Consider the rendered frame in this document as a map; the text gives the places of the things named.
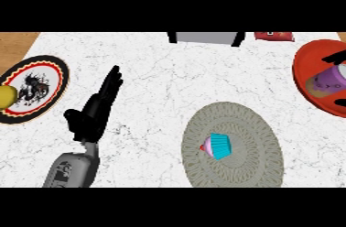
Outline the dragon print round plate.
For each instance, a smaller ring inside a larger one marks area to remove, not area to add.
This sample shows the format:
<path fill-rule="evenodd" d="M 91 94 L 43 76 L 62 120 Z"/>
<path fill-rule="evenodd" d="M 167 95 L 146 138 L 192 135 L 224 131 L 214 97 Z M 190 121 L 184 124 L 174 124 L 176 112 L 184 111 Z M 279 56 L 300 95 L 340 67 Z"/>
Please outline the dragon print round plate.
<path fill-rule="evenodd" d="M 48 55 L 23 59 L 0 76 L 0 84 L 17 90 L 17 100 L 0 111 L 0 124 L 22 124 L 54 106 L 69 83 L 65 61 Z"/>

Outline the red bowl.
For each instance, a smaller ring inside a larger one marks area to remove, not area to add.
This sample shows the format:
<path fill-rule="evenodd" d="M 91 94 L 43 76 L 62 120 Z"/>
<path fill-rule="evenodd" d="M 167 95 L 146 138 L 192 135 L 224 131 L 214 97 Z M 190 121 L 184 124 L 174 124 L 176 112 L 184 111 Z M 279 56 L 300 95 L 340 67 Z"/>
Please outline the red bowl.
<path fill-rule="evenodd" d="M 322 61 L 322 58 L 346 49 L 346 43 L 338 40 L 319 39 L 307 42 L 294 54 L 291 64 L 291 76 L 297 90 L 303 94 L 306 100 L 329 114 L 346 118 L 346 106 L 335 104 L 335 99 L 346 99 L 346 90 L 332 93 L 322 98 L 312 95 L 306 88 L 306 81 L 332 64 Z"/>

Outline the purple can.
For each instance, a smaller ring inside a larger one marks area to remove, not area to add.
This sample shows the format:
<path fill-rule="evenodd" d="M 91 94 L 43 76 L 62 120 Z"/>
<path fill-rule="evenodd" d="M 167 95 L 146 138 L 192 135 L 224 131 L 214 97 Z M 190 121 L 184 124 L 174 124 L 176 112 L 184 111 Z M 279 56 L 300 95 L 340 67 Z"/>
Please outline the purple can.
<path fill-rule="evenodd" d="M 306 80 L 306 90 L 316 98 L 346 90 L 346 64 L 331 66 Z"/>

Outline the teal wrapper pink cupcake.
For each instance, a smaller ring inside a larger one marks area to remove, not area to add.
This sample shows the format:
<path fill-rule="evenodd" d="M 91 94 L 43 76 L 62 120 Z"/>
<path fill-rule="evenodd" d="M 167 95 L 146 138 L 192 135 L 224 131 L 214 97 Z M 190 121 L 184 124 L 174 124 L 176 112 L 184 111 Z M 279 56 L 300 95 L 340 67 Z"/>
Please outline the teal wrapper pink cupcake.
<path fill-rule="evenodd" d="M 205 138 L 199 150 L 216 160 L 232 154 L 232 144 L 227 135 L 211 133 Z"/>

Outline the grey round woven placemat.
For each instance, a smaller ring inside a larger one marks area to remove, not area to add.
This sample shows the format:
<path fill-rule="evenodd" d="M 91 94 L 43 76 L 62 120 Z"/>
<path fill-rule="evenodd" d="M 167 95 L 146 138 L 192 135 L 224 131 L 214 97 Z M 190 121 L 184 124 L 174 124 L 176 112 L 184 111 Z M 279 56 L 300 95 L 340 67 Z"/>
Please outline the grey round woven placemat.
<path fill-rule="evenodd" d="M 211 133 L 227 135 L 229 156 L 216 160 L 199 146 Z M 180 143 L 181 164 L 193 187 L 279 187 L 284 159 L 270 126 L 245 106 L 218 102 L 192 116 Z"/>

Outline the grey appliance with black legs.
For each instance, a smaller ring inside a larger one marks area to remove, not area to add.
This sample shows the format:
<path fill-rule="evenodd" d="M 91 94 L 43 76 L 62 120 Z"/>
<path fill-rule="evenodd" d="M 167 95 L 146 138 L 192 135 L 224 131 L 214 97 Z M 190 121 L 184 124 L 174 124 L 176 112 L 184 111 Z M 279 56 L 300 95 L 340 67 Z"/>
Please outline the grey appliance with black legs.
<path fill-rule="evenodd" d="M 232 47 L 239 47 L 244 41 L 244 32 L 168 32 L 168 42 L 195 42 L 224 44 Z"/>

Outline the yellow lemon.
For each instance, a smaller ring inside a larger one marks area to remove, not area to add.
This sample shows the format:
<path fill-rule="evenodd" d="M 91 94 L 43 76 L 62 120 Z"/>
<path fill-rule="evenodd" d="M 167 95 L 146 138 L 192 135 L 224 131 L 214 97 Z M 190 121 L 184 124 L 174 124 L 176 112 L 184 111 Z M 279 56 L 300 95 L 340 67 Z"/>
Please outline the yellow lemon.
<path fill-rule="evenodd" d="M 1 85 L 0 86 L 0 110 L 4 110 L 17 101 L 17 90 L 14 87 Z"/>

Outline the red bag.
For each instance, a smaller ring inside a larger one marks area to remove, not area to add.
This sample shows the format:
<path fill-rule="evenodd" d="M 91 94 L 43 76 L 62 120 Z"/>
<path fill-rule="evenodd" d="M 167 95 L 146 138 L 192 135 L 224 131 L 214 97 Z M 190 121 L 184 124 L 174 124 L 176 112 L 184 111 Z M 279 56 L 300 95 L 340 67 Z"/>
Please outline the red bag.
<path fill-rule="evenodd" d="M 255 32 L 254 38 L 266 41 L 294 41 L 291 32 Z"/>

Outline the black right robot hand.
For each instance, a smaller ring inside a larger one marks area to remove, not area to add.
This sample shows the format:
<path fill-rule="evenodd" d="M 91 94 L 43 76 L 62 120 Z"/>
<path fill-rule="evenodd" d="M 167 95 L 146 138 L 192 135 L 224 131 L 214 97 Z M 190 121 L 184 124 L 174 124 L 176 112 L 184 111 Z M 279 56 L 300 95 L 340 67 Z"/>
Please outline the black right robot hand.
<path fill-rule="evenodd" d="M 346 49 L 322 58 L 322 61 L 338 65 L 346 60 Z M 334 104 L 346 107 L 346 99 L 335 99 Z"/>

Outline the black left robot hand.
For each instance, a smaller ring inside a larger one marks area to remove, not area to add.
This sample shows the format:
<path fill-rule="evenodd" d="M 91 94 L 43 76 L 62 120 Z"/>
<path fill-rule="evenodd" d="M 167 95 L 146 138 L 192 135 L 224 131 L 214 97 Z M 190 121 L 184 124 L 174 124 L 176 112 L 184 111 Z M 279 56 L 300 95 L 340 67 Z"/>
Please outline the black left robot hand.
<path fill-rule="evenodd" d="M 74 133 L 74 141 L 96 143 L 100 140 L 121 84 L 121 73 L 118 66 L 113 66 L 103 79 L 99 92 L 90 96 L 82 110 L 65 111 L 63 117 L 69 131 Z"/>

